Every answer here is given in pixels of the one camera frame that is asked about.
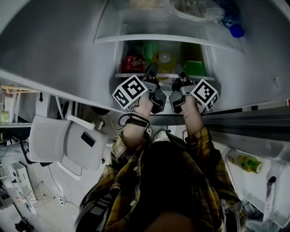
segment water bottle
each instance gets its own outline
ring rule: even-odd
[[[222,19],[223,25],[228,28],[235,38],[242,37],[245,32],[240,23],[240,11],[233,4],[231,0],[214,0],[218,3],[224,10],[225,16]]]

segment chair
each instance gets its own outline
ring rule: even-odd
[[[75,179],[77,175],[62,162],[64,156],[77,166],[98,171],[108,136],[95,125],[72,115],[56,120],[36,115],[29,137],[29,159],[33,162],[58,162]]]

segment hand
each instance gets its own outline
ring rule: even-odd
[[[146,92],[135,102],[133,112],[141,114],[144,118],[149,119],[152,107],[153,103],[149,99],[149,93]]]
[[[181,105],[183,116],[193,114],[198,110],[198,102],[194,96],[185,96],[185,103]]]

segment yellow plaid shirt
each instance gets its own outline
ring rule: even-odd
[[[214,148],[211,142],[209,131],[204,127],[192,138],[186,138],[187,143],[169,133],[167,136],[170,142],[182,151],[183,158],[193,176],[203,183],[198,188],[196,186],[193,188],[192,198],[194,201],[198,201],[200,206],[200,208],[193,209],[200,211],[199,218],[195,218],[195,220],[206,229],[205,231],[224,231],[221,201],[224,208],[229,208],[240,200],[232,187],[220,152]],[[127,150],[122,135],[119,134],[113,144],[110,165],[105,167],[98,183],[83,199],[81,208],[88,202],[95,201],[109,193],[116,197],[106,222],[106,232],[121,232],[126,229],[140,200],[142,169],[146,165],[141,161],[142,156],[145,155],[144,147],[149,146],[151,142],[151,138],[145,133],[142,143],[132,153]],[[131,180],[132,173],[137,176],[137,181],[136,177],[134,181]],[[235,215],[238,219],[237,223],[239,223],[238,230],[244,231],[245,211],[242,209]]]

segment white cable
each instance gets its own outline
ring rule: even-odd
[[[60,106],[60,102],[59,102],[59,97],[55,96],[55,99],[56,99],[56,103],[58,105],[58,111],[60,113],[60,116],[61,116],[62,120],[64,120],[62,107]]]
[[[107,118],[109,118],[109,119],[110,119],[110,122],[111,122],[111,125],[112,125],[112,127],[113,127],[113,129],[114,129],[115,131],[122,131],[122,130],[124,129],[124,128],[116,129],[116,128],[114,127],[114,125],[113,125],[112,119],[111,119],[110,116],[108,116],[108,115],[98,116],[94,121],[92,121],[92,123],[95,122],[95,121],[96,121],[98,118],[100,118],[100,117],[107,117]]]

